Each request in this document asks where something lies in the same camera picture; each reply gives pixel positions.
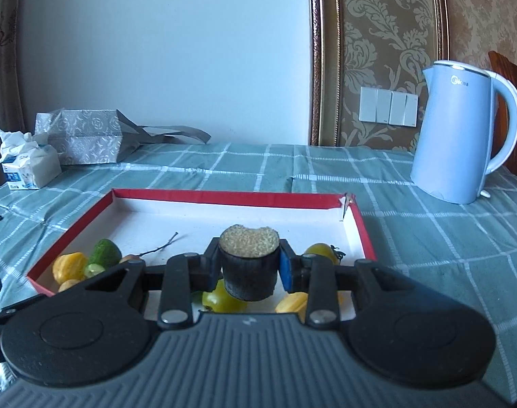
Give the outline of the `dark sugarcane piece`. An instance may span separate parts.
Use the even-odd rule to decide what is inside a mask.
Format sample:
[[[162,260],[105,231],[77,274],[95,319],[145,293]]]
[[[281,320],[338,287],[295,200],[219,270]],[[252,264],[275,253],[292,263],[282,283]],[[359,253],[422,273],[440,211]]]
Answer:
[[[269,226],[229,226],[219,239],[227,292],[244,301],[260,301],[274,293],[279,268],[279,233]]]

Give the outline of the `green tomato back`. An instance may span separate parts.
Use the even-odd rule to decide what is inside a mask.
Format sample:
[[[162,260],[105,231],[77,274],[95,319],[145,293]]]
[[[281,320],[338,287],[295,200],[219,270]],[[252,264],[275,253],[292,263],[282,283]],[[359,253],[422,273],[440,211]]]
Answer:
[[[330,259],[335,265],[340,264],[341,260],[345,257],[344,252],[327,243],[315,243],[306,249],[305,254],[326,257],[327,259]]]

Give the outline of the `green tomato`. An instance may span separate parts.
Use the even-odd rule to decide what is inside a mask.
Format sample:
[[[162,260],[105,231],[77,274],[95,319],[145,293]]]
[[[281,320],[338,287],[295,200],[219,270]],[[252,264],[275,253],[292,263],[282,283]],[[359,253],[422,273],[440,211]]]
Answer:
[[[327,243],[315,243],[306,249],[305,254],[326,257],[327,259],[330,259],[335,265],[340,264],[341,260],[345,257],[344,252]]]
[[[207,311],[216,313],[240,313],[247,307],[245,301],[236,299],[227,292],[223,279],[217,282],[213,291],[202,294],[201,303]]]

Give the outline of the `yellow jackfruit piece right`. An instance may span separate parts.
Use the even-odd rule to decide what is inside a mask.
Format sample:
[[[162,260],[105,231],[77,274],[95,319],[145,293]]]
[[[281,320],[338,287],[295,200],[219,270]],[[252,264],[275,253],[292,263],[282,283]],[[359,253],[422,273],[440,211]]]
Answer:
[[[276,313],[295,313],[301,322],[305,322],[308,295],[304,292],[286,294],[276,305]]]

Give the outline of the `yellow jackfruit piece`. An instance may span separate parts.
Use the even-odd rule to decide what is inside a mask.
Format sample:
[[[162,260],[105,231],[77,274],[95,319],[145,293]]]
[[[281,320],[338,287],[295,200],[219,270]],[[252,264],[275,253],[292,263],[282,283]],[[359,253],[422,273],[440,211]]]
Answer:
[[[88,257],[82,252],[58,256],[52,264],[52,274],[59,285],[68,280],[82,280]]]
[[[305,322],[308,295],[304,292],[286,294],[276,305],[276,313],[295,313],[301,322]]]

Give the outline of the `green tomato front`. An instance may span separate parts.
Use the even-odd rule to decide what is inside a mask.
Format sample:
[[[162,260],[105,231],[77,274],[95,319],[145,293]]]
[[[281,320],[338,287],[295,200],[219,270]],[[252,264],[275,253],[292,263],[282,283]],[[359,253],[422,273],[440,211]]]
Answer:
[[[245,301],[236,299],[227,292],[223,279],[217,282],[213,291],[202,294],[201,303],[207,311],[216,313],[240,313],[247,307]]]

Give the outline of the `brown longan with stem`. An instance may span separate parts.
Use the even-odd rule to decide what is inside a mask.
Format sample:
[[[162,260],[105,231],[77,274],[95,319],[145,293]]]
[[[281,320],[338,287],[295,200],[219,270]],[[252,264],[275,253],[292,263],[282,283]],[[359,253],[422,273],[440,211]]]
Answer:
[[[125,255],[119,261],[119,263],[122,264],[125,261],[138,261],[138,260],[142,260],[145,255],[152,254],[152,253],[155,253],[155,252],[160,252],[160,251],[164,250],[165,248],[167,248],[168,246],[170,246],[174,242],[174,240],[176,239],[176,237],[178,235],[179,235],[178,232],[174,232],[174,235],[171,236],[170,239],[168,239],[168,242],[165,242],[164,245],[161,245],[160,247],[157,247],[155,249],[148,250],[148,251],[145,251],[145,252],[141,252],[141,253],[138,253],[138,254]]]

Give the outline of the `red shallow cardboard box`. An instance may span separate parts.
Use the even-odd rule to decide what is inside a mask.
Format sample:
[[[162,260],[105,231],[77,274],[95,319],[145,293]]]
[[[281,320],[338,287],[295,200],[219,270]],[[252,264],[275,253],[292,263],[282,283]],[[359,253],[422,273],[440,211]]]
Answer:
[[[145,255],[148,265],[165,264],[185,252],[203,253],[227,227],[269,226],[302,254],[314,243],[345,253],[342,264],[374,259],[375,251],[355,197],[350,193],[212,192],[113,189],[71,225],[27,274],[39,293],[58,290],[52,263],[67,253],[89,255],[100,239],[110,239],[125,254]]]

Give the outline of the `small brown longan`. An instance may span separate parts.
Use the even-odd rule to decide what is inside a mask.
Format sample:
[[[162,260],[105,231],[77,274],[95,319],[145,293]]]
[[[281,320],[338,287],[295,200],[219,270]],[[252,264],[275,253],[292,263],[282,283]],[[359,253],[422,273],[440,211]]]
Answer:
[[[59,293],[64,292],[64,291],[70,289],[72,286],[79,284],[80,282],[81,282],[80,279],[68,279],[67,281],[63,282],[59,286],[57,292],[59,292]]]

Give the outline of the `green cucumber half in box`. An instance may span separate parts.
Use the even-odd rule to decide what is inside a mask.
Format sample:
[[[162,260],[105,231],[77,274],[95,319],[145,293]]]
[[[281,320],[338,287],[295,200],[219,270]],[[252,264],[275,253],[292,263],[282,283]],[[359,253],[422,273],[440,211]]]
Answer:
[[[110,239],[101,239],[93,247],[90,259],[84,268],[86,278],[94,277],[115,266],[122,259],[122,253],[116,243]]]

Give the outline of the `green checked tablecloth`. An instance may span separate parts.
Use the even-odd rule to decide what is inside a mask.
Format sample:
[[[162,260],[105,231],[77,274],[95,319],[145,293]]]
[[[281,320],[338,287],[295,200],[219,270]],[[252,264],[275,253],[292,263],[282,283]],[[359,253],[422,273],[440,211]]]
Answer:
[[[27,273],[114,188],[353,193],[377,259],[476,308],[497,335],[486,382],[517,399],[517,177],[449,204],[410,181],[406,151],[286,144],[148,144],[119,164],[71,166],[37,191],[0,186],[0,309],[33,296]]]

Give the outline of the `silver patterned gift bag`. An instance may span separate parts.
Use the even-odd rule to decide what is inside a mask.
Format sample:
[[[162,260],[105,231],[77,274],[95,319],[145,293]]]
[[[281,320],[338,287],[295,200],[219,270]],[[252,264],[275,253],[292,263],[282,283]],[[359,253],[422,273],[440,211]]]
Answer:
[[[190,126],[137,125],[118,109],[37,113],[34,131],[47,137],[64,166],[117,163],[145,144],[207,144],[210,140],[210,134]]]

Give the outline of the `tissue pack with cat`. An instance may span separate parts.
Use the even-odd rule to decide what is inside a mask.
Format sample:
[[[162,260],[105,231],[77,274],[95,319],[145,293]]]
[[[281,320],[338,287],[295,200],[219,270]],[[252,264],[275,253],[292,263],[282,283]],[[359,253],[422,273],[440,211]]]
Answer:
[[[58,153],[47,134],[0,129],[0,166],[11,191],[39,190],[61,174]]]

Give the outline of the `light blue electric kettle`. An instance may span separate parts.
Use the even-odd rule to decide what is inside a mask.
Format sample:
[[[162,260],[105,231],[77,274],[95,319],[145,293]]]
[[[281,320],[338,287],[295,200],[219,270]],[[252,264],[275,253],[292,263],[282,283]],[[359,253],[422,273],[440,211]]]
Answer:
[[[423,75],[428,100],[410,179],[436,199],[470,204],[516,146],[516,86],[494,71],[451,60],[435,61]],[[508,130],[493,155],[498,98],[507,106]]]

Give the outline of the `white wall switch panel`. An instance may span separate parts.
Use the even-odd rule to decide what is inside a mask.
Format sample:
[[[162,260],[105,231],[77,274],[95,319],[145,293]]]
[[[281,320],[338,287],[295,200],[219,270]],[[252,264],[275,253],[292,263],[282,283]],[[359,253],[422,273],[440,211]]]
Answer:
[[[416,127],[418,97],[377,87],[361,87],[359,120],[391,126]]]

